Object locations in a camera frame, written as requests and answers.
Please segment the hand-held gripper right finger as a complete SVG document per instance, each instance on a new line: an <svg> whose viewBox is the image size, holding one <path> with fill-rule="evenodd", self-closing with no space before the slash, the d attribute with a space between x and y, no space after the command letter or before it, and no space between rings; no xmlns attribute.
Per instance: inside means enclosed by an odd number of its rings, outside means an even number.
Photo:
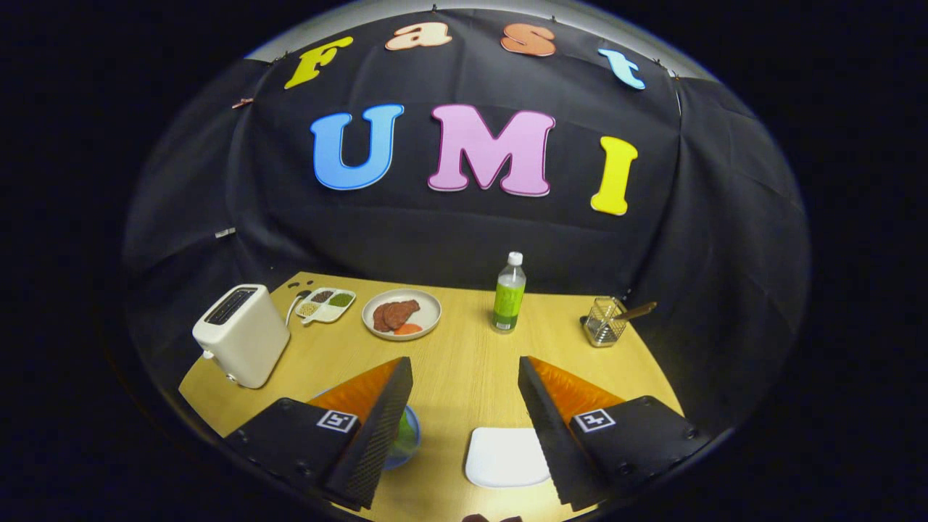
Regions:
<svg viewBox="0 0 928 522"><path fill-rule="evenodd" d="M518 386L559 500L574 511L630 502L711 441L656 397L622 399L537 357Z"/></svg>

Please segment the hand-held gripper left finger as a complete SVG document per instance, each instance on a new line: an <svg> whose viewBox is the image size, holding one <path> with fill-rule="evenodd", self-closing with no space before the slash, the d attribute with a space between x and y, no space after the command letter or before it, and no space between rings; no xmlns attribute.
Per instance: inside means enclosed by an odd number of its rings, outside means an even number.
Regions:
<svg viewBox="0 0 928 522"><path fill-rule="evenodd" d="M302 494L368 509L412 387L411 360L398 357L309 401L277 399L225 443Z"/></svg>

